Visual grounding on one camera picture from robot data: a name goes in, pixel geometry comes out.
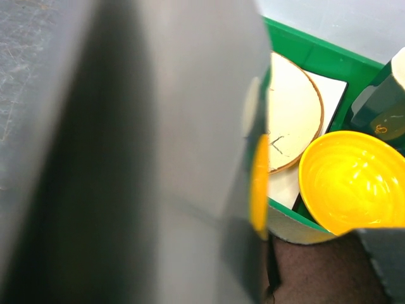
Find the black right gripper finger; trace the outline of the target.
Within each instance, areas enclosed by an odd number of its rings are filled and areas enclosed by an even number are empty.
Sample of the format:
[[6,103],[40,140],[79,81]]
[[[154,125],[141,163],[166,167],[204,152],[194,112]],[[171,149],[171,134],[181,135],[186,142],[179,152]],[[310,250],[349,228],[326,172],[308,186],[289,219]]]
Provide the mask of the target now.
[[404,229],[356,229],[391,303],[404,303]]

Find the metal tongs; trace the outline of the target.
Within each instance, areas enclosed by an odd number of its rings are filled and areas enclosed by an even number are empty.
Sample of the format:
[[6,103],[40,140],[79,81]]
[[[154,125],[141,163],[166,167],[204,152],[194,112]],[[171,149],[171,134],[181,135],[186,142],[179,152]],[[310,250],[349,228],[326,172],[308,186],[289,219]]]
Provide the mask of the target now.
[[254,1],[70,1],[12,162],[2,303],[262,303]]

